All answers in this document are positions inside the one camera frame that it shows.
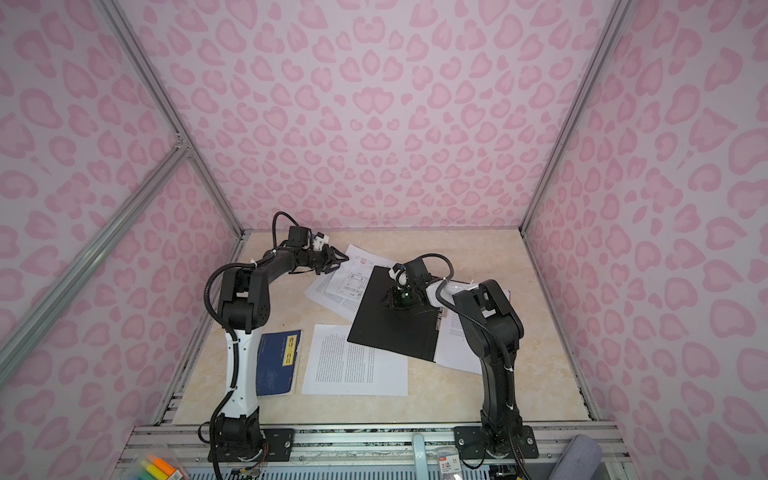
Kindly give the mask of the orange and black folder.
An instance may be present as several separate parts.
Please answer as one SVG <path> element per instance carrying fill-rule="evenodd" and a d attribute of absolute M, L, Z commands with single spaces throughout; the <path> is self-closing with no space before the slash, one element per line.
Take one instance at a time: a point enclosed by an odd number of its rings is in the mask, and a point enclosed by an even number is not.
<path fill-rule="evenodd" d="M 347 341 L 433 362 L 440 309 L 429 301 L 409 309 L 388 308 L 384 298 L 394 286 L 388 268 L 373 268 Z"/>

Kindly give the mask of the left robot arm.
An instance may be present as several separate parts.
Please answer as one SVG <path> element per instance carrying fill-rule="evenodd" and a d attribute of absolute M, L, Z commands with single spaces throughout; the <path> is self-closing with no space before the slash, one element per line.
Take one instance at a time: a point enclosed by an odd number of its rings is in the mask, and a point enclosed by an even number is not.
<path fill-rule="evenodd" d="M 208 421 L 209 461 L 263 461 L 267 441 L 261 429 L 257 396 L 257 356 L 271 314 L 270 284 L 285 274 L 331 274 L 349 256 L 321 232 L 279 211 L 271 226 L 272 248 L 259 260 L 225 264 L 208 278 L 203 303 L 225 333 L 227 387 Z"/>

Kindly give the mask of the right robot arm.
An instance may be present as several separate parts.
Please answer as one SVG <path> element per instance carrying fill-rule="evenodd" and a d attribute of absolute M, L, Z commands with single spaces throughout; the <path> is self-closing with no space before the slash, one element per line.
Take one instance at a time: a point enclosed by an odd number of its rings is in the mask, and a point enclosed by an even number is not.
<path fill-rule="evenodd" d="M 454 283 L 451 261 L 438 253 L 397 263 L 388 275 L 394 285 L 384 294 L 384 307 L 406 314 L 441 307 L 458 317 L 468 347 L 480 362 L 484 453 L 511 457 L 518 464 L 526 457 L 537 458 L 536 439 L 523 423 L 515 391 L 515 360 L 524 327 L 498 282 Z"/>

